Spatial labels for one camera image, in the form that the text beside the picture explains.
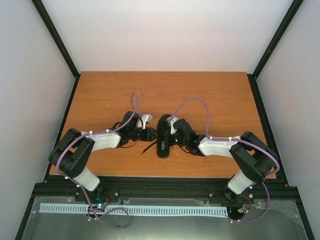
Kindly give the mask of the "black shoelace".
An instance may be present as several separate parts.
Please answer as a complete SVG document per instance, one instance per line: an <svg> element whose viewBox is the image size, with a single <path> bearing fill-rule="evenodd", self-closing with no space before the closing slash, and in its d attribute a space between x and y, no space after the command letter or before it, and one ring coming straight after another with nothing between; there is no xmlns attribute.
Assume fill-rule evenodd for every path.
<svg viewBox="0 0 320 240"><path fill-rule="evenodd" d="M151 147L153 147L158 142L158 139L159 137L157 136L155 140L153 140L152 143L142 151L141 155L143 155L146 151L148 151Z"/></svg>

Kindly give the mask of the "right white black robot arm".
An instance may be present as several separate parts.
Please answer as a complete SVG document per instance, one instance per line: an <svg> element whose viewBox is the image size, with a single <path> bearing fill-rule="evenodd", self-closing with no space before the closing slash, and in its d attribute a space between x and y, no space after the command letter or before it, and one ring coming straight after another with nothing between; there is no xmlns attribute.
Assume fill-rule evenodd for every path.
<svg viewBox="0 0 320 240"><path fill-rule="evenodd" d="M231 177L224 187L224 197L230 203L249 187L263 183L268 175L279 171L275 152L252 132L241 136L212 137L196 134L185 119L163 115L157 125L157 155L165 159L174 145L193 156L222 156L235 160L239 172Z"/></svg>

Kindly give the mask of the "black canvas shoe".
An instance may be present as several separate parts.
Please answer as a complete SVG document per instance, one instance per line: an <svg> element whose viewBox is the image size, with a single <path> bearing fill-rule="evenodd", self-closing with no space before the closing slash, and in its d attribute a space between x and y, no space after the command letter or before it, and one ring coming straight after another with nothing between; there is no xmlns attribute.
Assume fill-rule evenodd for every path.
<svg viewBox="0 0 320 240"><path fill-rule="evenodd" d="M171 124L168 123L170 117L170 114L164 114L159 119L156 127L156 154L161 159L166 159L170 155L170 147L173 143L171 139Z"/></svg>

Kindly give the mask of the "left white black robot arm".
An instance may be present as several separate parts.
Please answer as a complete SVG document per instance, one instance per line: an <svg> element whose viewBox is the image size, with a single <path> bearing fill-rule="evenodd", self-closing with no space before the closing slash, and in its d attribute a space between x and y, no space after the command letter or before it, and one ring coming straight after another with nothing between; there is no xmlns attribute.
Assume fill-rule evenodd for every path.
<svg viewBox="0 0 320 240"><path fill-rule="evenodd" d="M102 132L81 132L75 128L69 129L48 157L49 163L58 167L66 177L73 179L78 185L86 189L86 195L92 201L103 198L104 188L100 186L100 179L87 167L92 152L102 149L121 148L130 140L152 142L157 132L147 127L152 120L151 114L140 116L128 111L121 122Z"/></svg>

